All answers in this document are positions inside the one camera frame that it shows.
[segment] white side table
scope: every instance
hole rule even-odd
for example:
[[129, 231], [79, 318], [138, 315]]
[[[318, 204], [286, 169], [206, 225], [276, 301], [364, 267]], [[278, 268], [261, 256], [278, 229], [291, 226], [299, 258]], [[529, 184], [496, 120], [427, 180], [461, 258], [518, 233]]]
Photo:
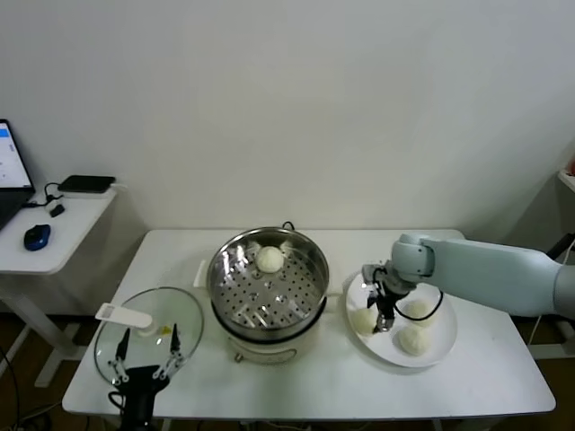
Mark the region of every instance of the white side table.
[[[108, 190], [101, 195], [85, 195], [85, 198], [65, 198], [66, 211], [56, 218], [50, 217], [44, 208], [20, 211], [0, 230], [0, 274], [46, 276], [57, 273], [115, 196], [114, 190]], [[39, 192], [35, 198], [41, 201], [44, 199], [43, 193]], [[27, 251], [23, 246], [23, 236], [35, 224], [50, 224], [49, 243], [42, 250]], [[36, 387], [49, 386], [62, 361], [82, 359], [86, 347], [79, 347], [72, 341], [79, 324], [69, 324], [61, 331], [33, 301], [11, 284], [4, 286], [0, 283], [0, 299], [26, 322], [26, 327], [6, 353], [9, 360], [13, 359], [30, 329], [38, 332], [54, 348], [36, 380]], [[3, 361], [0, 375], [5, 367]]]

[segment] glass lid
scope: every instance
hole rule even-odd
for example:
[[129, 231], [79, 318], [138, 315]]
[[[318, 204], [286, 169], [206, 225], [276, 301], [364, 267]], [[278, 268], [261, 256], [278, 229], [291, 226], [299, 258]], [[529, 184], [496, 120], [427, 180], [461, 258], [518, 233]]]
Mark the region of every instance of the glass lid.
[[128, 328], [128, 349], [123, 364], [126, 369], [165, 365], [170, 359], [171, 346], [178, 341], [184, 361], [194, 353], [204, 330], [204, 316], [198, 300], [188, 292], [176, 287], [158, 287], [132, 296], [122, 307], [149, 314], [153, 322], [144, 330], [109, 321], [103, 324], [96, 339], [94, 360], [107, 382], [114, 384], [117, 379], [111, 362], [116, 359], [118, 345]]

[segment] table leg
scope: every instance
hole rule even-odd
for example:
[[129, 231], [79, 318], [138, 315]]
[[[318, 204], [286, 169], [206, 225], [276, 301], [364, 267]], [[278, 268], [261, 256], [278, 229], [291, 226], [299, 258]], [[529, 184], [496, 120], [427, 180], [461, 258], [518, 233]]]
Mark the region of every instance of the table leg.
[[[11, 362], [13, 361], [14, 357], [16, 356], [16, 353], [20, 349], [20, 346], [22, 345], [26, 337], [28, 337], [29, 333], [30, 333], [30, 326], [28, 325], [24, 326], [24, 329], [20, 331], [20, 334], [18, 334], [18, 337], [16, 337], [16, 339], [14, 340], [14, 343], [12, 343], [10, 349], [6, 352], [6, 358], [9, 361]], [[6, 371], [7, 366], [8, 366], [7, 362], [5, 361], [5, 359], [3, 359], [2, 362], [0, 363], [0, 377], [2, 377], [4, 371]]]
[[162, 431], [170, 431], [171, 426], [172, 426], [172, 421], [170, 419], [164, 419], [162, 421]]
[[3, 295], [2, 300], [18, 317], [38, 332], [53, 348], [65, 356], [74, 356], [77, 346], [35, 303], [24, 295]]
[[[66, 326], [64, 334], [72, 339], [79, 329], [79, 323], [70, 323]], [[40, 374], [38, 374], [34, 386], [37, 388], [48, 388], [62, 361], [80, 361], [82, 360], [82, 356], [84, 356], [86, 349], [87, 347], [77, 346], [75, 353], [72, 356], [62, 355], [56, 349], [52, 350], [52, 353], [50, 353], [50, 356], [48, 356], [48, 361], [46, 361], [46, 364], [44, 364], [42, 367]]]
[[567, 321], [558, 321], [557, 329], [565, 337], [562, 344], [536, 344], [529, 346], [533, 359], [567, 359], [575, 357], [575, 330]]
[[441, 425], [441, 419], [433, 419], [433, 431], [443, 431], [443, 426]]
[[79, 347], [72, 341], [74, 335], [80, 328], [78, 323], [71, 323], [66, 326], [64, 331], [61, 331], [58, 326], [25, 295], [19, 292], [3, 291], [2, 300], [27, 323], [27, 328], [30, 327], [38, 332], [38, 334], [54, 348], [34, 383], [37, 388], [47, 388], [50, 385], [62, 361], [79, 361], [82, 359], [86, 347]]
[[240, 422], [240, 429], [242, 431], [254, 431], [256, 429], [255, 422]]
[[103, 416], [100, 416], [100, 418], [102, 418], [103, 420], [108, 422], [110, 425], [112, 425], [114, 427], [114, 429], [118, 429], [119, 426], [121, 425], [119, 417], [117, 417], [117, 416], [103, 415]]

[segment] white wall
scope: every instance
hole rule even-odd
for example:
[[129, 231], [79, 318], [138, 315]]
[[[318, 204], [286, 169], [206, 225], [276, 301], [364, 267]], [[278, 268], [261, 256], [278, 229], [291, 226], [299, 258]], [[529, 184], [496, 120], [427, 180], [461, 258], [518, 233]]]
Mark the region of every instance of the white wall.
[[6, 0], [0, 116], [38, 176], [116, 174], [149, 227], [502, 241], [571, 156], [573, 16], [570, 0]]

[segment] white steamer base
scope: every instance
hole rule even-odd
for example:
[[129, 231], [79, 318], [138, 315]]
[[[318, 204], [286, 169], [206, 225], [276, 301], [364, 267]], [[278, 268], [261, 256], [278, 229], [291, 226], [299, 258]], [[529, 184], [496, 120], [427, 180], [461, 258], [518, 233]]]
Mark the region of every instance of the white steamer base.
[[279, 365], [304, 355], [315, 344], [319, 325], [320, 322], [316, 321], [312, 328], [294, 339], [270, 345], [251, 343], [229, 333], [226, 335], [229, 346], [234, 352], [235, 362], [247, 360], [262, 365]]

